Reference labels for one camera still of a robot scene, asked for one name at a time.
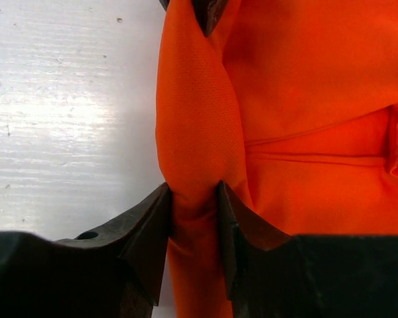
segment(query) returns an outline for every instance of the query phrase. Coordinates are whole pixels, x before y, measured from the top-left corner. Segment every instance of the white table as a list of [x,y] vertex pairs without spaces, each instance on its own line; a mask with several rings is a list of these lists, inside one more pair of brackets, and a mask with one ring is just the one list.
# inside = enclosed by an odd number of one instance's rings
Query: white table
[[[158,0],[0,0],[0,230],[73,238],[163,178]],[[174,317],[168,273],[154,317]]]

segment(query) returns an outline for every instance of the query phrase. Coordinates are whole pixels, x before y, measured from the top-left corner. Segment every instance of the screw hole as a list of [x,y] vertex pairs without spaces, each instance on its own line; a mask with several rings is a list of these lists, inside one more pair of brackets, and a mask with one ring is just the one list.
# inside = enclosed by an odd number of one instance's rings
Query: screw hole
[[77,237],[77,240],[90,240],[94,239],[95,237],[98,237],[99,233],[93,232],[93,231],[88,231],[82,233],[80,236]]

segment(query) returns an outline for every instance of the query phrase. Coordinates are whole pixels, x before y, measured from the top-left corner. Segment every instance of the black object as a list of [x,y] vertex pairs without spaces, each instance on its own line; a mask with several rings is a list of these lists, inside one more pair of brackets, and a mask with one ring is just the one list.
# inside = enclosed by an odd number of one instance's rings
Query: black object
[[0,318],[147,318],[158,305],[170,220],[162,185],[134,208],[50,242],[0,233]]
[[[223,15],[229,0],[191,0],[196,20],[204,36],[210,36]],[[159,0],[166,10],[170,0]]]
[[226,185],[218,197],[235,318],[398,318],[398,237],[289,237]]

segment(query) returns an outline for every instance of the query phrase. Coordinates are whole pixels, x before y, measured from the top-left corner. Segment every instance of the white wooden tabletop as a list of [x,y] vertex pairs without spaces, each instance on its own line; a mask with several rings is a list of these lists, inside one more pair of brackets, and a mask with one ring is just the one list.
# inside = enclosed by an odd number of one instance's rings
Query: white wooden tabletop
[[[0,230],[74,238],[162,181],[159,0],[0,0]],[[153,317],[174,317],[165,274]]]

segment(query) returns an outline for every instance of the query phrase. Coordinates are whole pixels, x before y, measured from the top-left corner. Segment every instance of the orange fabric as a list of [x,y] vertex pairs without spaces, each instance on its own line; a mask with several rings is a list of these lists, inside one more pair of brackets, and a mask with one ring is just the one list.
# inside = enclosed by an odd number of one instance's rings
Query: orange fabric
[[289,234],[398,234],[398,0],[229,0],[208,38],[171,0],[157,147],[181,318],[232,316],[219,180]]

